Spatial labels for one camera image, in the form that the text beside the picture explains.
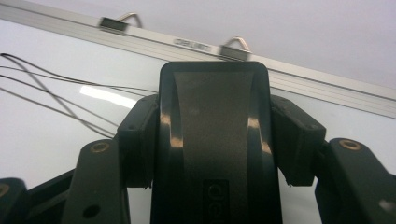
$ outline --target label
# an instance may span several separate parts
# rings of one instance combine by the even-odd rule
[[[187,47],[190,49],[198,49],[198,50],[207,51],[207,52],[209,52],[211,50],[210,46],[208,46],[208,45],[193,42],[190,40],[185,40],[185,39],[175,39],[174,44],[183,46],[183,47]]]
[[[230,195],[228,180],[204,180],[204,223],[230,223]]]

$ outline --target black cable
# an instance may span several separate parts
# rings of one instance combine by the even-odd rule
[[[14,68],[14,67],[8,67],[8,66],[0,66],[0,68],[6,68],[9,70],[15,70],[15,71],[19,71],[19,72],[25,72],[22,69],[19,68]],[[83,85],[87,85],[87,86],[98,86],[98,87],[107,87],[107,88],[116,88],[115,90],[119,91],[118,89],[130,89],[130,90],[136,90],[136,91],[149,91],[149,92],[153,92],[153,93],[157,93],[156,91],[150,91],[150,90],[146,90],[146,89],[139,89],[139,88],[135,88],[135,87],[124,87],[124,86],[114,86],[114,85],[106,85],[106,84],[99,84],[99,83],[91,83],[85,80],[81,80],[81,79],[76,79],[78,81],[73,81],[70,80],[72,78],[67,77],[67,78],[58,78],[58,77],[50,77],[50,76],[46,76],[43,74],[39,74],[39,73],[34,73],[34,72],[30,72],[31,74],[34,74],[35,76],[39,76],[39,77],[45,77],[45,78],[49,78],[49,79],[54,79],[54,80],[58,80],[58,81],[64,81],[64,82],[69,82],[69,83],[74,83],[74,84],[83,84]],[[135,92],[132,91],[127,91],[128,93],[131,94],[135,94]]]
[[[17,59],[17,60],[19,60],[19,61],[21,61],[21,62],[27,63],[27,64],[33,66],[34,68],[37,68],[37,69],[39,69],[39,70],[41,70],[41,71],[43,71],[43,72],[46,72],[46,73],[48,73],[48,74],[51,74],[51,75],[55,76],[55,77],[61,77],[61,78],[68,79],[68,80],[73,80],[73,81],[80,81],[80,82],[84,82],[85,84],[90,83],[90,84],[92,84],[92,85],[105,86],[105,85],[101,85],[101,84],[94,83],[94,82],[90,82],[90,81],[80,80],[80,79],[71,78],[71,77],[64,77],[64,76],[61,76],[61,75],[52,73],[51,71],[48,71],[48,70],[46,70],[46,69],[44,69],[44,68],[42,68],[42,67],[39,67],[39,66],[37,66],[37,65],[35,65],[35,64],[33,64],[33,63],[27,62],[27,61],[25,61],[24,59],[21,59],[21,58],[19,58],[19,57],[17,57],[17,56],[14,56],[14,55],[12,55],[12,54],[1,53],[0,56],[2,56],[2,57],[4,57],[4,58],[10,57],[10,58]],[[114,89],[114,90],[118,90],[118,91],[122,91],[122,90],[119,90],[119,89],[118,89],[119,87],[109,87],[109,88]],[[148,91],[148,92],[157,93],[156,91],[150,91],[150,90],[139,89],[139,88],[128,88],[128,89],[134,89],[134,90],[137,90],[137,91]],[[135,93],[135,92],[134,92],[134,94],[140,95],[140,96],[146,96],[146,95],[142,95],[142,94]]]
[[[8,90],[3,89],[3,88],[1,88],[1,87],[0,87],[0,91],[5,91],[5,92],[7,92],[7,93],[9,93],[9,94],[11,94],[11,95],[13,95],[13,96],[16,96],[16,97],[18,97],[18,98],[21,98],[21,99],[23,99],[23,100],[25,100],[25,101],[28,101],[28,102],[30,102],[30,103],[33,103],[33,104],[35,104],[35,105],[43,106],[43,107],[45,107],[45,108],[47,108],[47,109],[50,109],[50,110],[52,110],[52,111],[55,111],[55,112],[60,113],[60,114],[62,114],[62,115],[65,115],[65,116],[67,116],[67,117],[69,117],[69,118],[71,118],[71,119],[76,119],[76,120],[79,120],[80,122],[85,122],[85,123],[87,123],[87,124],[90,124],[92,127],[97,128],[97,129],[99,129],[99,130],[101,130],[101,131],[107,133],[107,130],[105,130],[105,129],[103,129],[103,128],[101,128],[101,127],[99,127],[99,126],[97,126],[97,125],[95,125],[95,124],[93,124],[93,123],[90,123],[89,121],[87,121],[87,120],[85,120],[85,119],[80,119],[80,118],[73,117],[72,115],[69,115],[69,114],[67,114],[67,113],[65,113],[65,112],[63,112],[63,111],[61,111],[61,110],[55,109],[55,108],[50,107],[50,106],[48,106],[48,105],[41,104],[41,103],[39,103],[39,102],[37,102],[37,101],[31,100],[31,99],[29,99],[29,98],[26,98],[26,97],[24,97],[24,96],[21,96],[21,95],[15,93],[15,92],[13,92],[13,91],[8,91]]]
[[[16,79],[16,78],[4,76],[4,75],[0,75],[0,77],[7,78],[7,79],[13,80],[13,81],[15,81],[15,82],[19,82],[19,83],[21,83],[21,84],[23,84],[23,85],[26,85],[26,86],[29,86],[29,87],[34,88],[34,89],[36,89],[36,90],[43,91],[43,92],[47,93],[45,90],[40,89],[40,88],[38,88],[37,86],[34,86],[34,85],[32,85],[32,84],[29,84],[29,83],[24,82],[24,81],[21,81],[21,80],[18,80],[18,79]],[[85,112],[88,112],[88,113],[90,113],[90,114],[96,116],[97,118],[102,119],[102,120],[104,120],[104,121],[106,121],[106,122],[108,122],[108,123],[110,123],[110,124],[112,124],[112,125],[118,127],[118,125],[117,125],[116,123],[114,123],[114,122],[112,122],[112,121],[110,121],[110,120],[108,120],[108,119],[105,119],[105,118],[103,118],[102,116],[100,116],[100,115],[98,115],[98,114],[93,113],[91,110],[88,110],[88,109],[82,107],[81,105],[78,105],[78,104],[76,104],[76,103],[73,103],[73,102],[71,102],[71,101],[69,101],[69,100],[63,98],[63,97],[60,96],[60,95],[57,95],[57,94],[54,94],[54,93],[53,93],[53,95],[55,95],[56,97],[58,97],[59,99],[65,101],[65,102],[69,103],[70,105],[73,105],[73,106],[75,106],[75,107],[77,107],[77,108],[80,108],[80,109],[84,110]]]
[[[12,56],[12,55],[9,56],[9,55],[4,54],[4,53],[0,54],[0,56],[6,58],[7,60],[9,60],[9,61],[11,61],[13,63],[15,63],[18,67],[20,67],[23,71],[25,71],[25,73],[28,74],[35,81],[35,83],[37,83],[44,91],[46,91],[49,95],[51,95],[52,98],[56,102],[58,102],[59,105],[61,105],[72,117],[78,119],[85,127],[87,127],[88,129],[92,130],[95,133],[101,134],[102,136],[111,138],[110,136],[108,136],[108,135],[106,135],[104,133],[100,133],[97,130],[95,130],[92,126],[89,125],[89,123],[85,122],[85,120],[80,119],[73,112],[73,110],[71,110],[67,105],[64,104],[64,102],[62,102],[60,99],[58,99],[37,77],[35,77],[35,75],[31,74],[30,71],[27,68],[25,68],[22,64],[20,64],[19,62],[15,61],[14,59],[12,59],[12,58],[14,58],[14,56]],[[111,135],[114,135],[114,133],[111,133],[109,131],[104,131],[104,132],[105,133],[109,133]]]

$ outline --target white wall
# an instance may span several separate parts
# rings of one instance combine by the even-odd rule
[[[106,84],[158,89],[164,61],[96,45],[34,28],[0,21],[2,52],[15,54],[50,71]],[[0,65],[12,65],[0,59]],[[0,74],[29,80],[25,74],[0,69]],[[55,93],[120,123],[129,109],[79,94],[79,85],[45,81]],[[0,79],[0,87],[57,106],[47,95]],[[396,120],[333,105],[289,92],[272,90],[289,98],[328,128],[327,139],[342,136],[370,147],[387,169],[396,174]],[[28,188],[60,175],[76,165],[79,150],[101,139],[80,123],[0,91],[0,178],[16,176]],[[81,111],[78,114],[115,132]],[[289,188],[279,178],[284,223],[320,223],[313,188]],[[149,223],[149,190],[130,190],[133,223]]]
[[[396,89],[393,0],[29,0],[211,45],[240,35],[258,55]]]

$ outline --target brass insert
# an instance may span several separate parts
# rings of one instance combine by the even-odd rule
[[[93,153],[99,153],[99,152],[103,152],[106,151],[110,148],[110,145],[108,143],[105,142],[100,142],[100,143],[96,143],[95,145],[93,145],[91,147],[91,152]]]
[[[349,150],[361,150],[361,144],[351,141],[351,140],[347,140],[347,139],[343,139],[340,140],[340,145],[344,148],[347,148]]]

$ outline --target wire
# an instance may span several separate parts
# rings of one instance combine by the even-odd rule
[[[25,72],[22,69],[18,69],[18,68],[13,68],[13,67],[8,67],[8,66],[0,66],[0,68],[6,68],[9,70],[15,70],[15,71],[19,71],[19,72]],[[153,92],[153,93],[158,93],[156,91],[150,91],[150,90],[146,90],[146,89],[139,89],[139,88],[134,88],[134,87],[124,87],[124,86],[113,86],[113,85],[106,85],[106,84],[98,84],[98,83],[92,83],[92,82],[88,82],[85,80],[81,80],[81,79],[74,79],[74,78],[70,78],[70,77],[66,77],[66,78],[57,78],[57,77],[49,77],[46,75],[42,75],[39,73],[34,73],[31,72],[31,74],[34,74],[36,76],[39,77],[45,77],[45,78],[50,78],[50,79],[54,79],[54,80],[58,80],[58,81],[64,81],[64,82],[69,82],[69,83],[75,83],[75,84],[83,84],[83,85],[88,85],[88,86],[99,86],[99,87],[108,87],[108,88],[115,88],[114,90],[120,91],[119,89],[130,89],[130,90],[136,90],[136,91],[148,91],[148,92]],[[135,92],[132,91],[127,91],[131,94],[135,94]]]
[[[5,75],[0,75],[0,77],[7,78],[7,79],[13,80],[13,81],[15,81],[15,82],[19,82],[19,83],[21,83],[21,84],[23,84],[23,85],[29,86],[29,87],[31,87],[31,88],[34,88],[34,89],[36,89],[36,90],[46,92],[45,90],[40,89],[40,88],[38,88],[37,86],[34,86],[34,85],[32,85],[32,84],[29,84],[29,83],[27,83],[27,82],[18,80],[18,79],[13,78],[13,77],[8,77],[8,76],[5,76]],[[112,121],[110,121],[110,120],[108,120],[108,119],[105,119],[105,118],[101,117],[100,115],[97,115],[97,114],[93,113],[91,110],[88,110],[88,109],[82,107],[81,105],[75,104],[75,103],[73,103],[73,102],[71,102],[71,101],[69,101],[69,100],[67,100],[67,99],[65,99],[65,98],[63,98],[62,96],[59,96],[59,95],[57,95],[57,94],[53,94],[53,95],[55,95],[56,97],[58,97],[59,99],[65,101],[65,102],[69,103],[70,105],[73,105],[73,106],[75,106],[75,107],[77,107],[77,108],[80,108],[80,109],[82,109],[82,110],[84,110],[84,111],[86,111],[86,112],[88,112],[88,113],[90,113],[90,114],[96,116],[97,118],[102,119],[102,120],[104,120],[104,121],[106,121],[106,122],[108,122],[108,123],[110,123],[110,124],[112,124],[112,125],[118,127],[118,125],[117,125],[116,123],[114,123],[114,122],[112,122]]]
[[[8,91],[8,90],[3,89],[3,88],[1,88],[1,87],[0,87],[0,91],[5,91],[5,92],[7,92],[7,93],[9,93],[9,94],[11,94],[11,95],[13,95],[13,96],[16,96],[16,97],[18,97],[18,98],[21,98],[21,99],[23,99],[23,100],[25,100],[25,101],[28,101],[28,102],[30,102],[30,103],[33,103],[33,104],[35,104],[35,105],[43,106],[43,107],[45,107],[45,108],[47,108],[47,109],[50,109],[50,110],[52,110],[52,111],[55,111],[55,112],[60,113],[60,114],[62,114],[62,115],[65,115],[65,116],[67,116],[67,117],[69,117],[69,118],[71,118],[71,119],[76,119],[76,120],[79,120],[80,122],[85,122],[85,123],[87,123],[87,124],[90,124],[92,127],[96,128],[96,129],[99,129],[99,130],[101,130],[101,131],[103,131],[103,132],[105,132],[105,133],[108,133],[107,130],[105,130],[105,129],[103,129],[103,128],[101,128],[101,127],[99,127],[99,126],[97,126],[97,125],[95,125],[95,124],[93,124],[93,123],[90,123],[89,121],[87,121],[87,120],[85,120],[85,119],[80,119],[80,118],[77,118],[77,117],[73,117],[72,115],[67,114],[67,113],[65,113],[65,112],[63,112],[63,111],[61,111],[61,110],[55,109],[55,108],[50,107],[50,106],[48,106],[48,105],[41,104],[41,103],[39,103],[39,102],[37,102],[37,101],[31,100],[31,99],[29,99],[29,98],[26,98],[26,97],[24,97],[24,96],[21,96],[21,95],[15,93],[15,92],[13,92],[13,91]]]
[[[28,74],[28,75],[35,81],[35,83],[37,83],[44,91],[46,91],[49,95],[51,95],[51,97],[52,97],[59,105],[61,105],[61,106],[69,113],[69,115],[70,115],[71,117],[73,117],[73,118],[79,120],[85,127],[87,127],[88,129],[92,130],[93,132],[99,133],[99,134],[101,134],[101,135],[104,136],[104,137],[111,138],[110,136],[108,136],[108,135],[106,135],[106,134],[104,134],[104,133],[101,133],[101,132],[98,132],[97,130],[95,130],[92,126],[90,126],[90,123],[86,122],[86,121],[83,120],[83,119],[80,119],[80,118],[73,112],[72,109],[70,109],[66,104],[64,104],[64,102],[63,102],[62,100],[58,99],[58,98],[56,97],[56,95],[54,95],[54,94],[50,91],[50,89],[48,89],[37,77],[35,77],[34,74],[30,73],[30,71],[29,71],[27,68],[25,68],[22,64],[20,64],[19,62],[15,61],[15,60],[13,59],[13,58],[16,58],[16,59],[19,60],[18,57],[15,57],[15,56],[9,55],[9,54],[5,54],[5,53],[0,54],[0,56],[6,58],[7,60],[9,60],[9,61],[11,61],[11,62],[13,62],[13,63],[15,63],[19,68],[21,68],[23,71],[25,71],[25,73]],[[111,132],[109,132],[109,131],[106,131],[106,130],[103,130],[103,129],[101,129],[101,130],[102,130],[103,132],[105,132],[105,133],[109,133],[109,134],[111,134],[111,135],[114,135],[114,133],[111,133]]]

